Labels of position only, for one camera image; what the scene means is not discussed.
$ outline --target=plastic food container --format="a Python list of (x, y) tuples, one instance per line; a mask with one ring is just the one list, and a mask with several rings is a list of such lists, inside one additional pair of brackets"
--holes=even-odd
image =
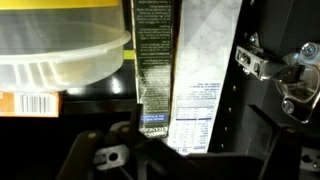
[(123, 63), (121, 0), (0, 1), (0, 90), (61, 91)]

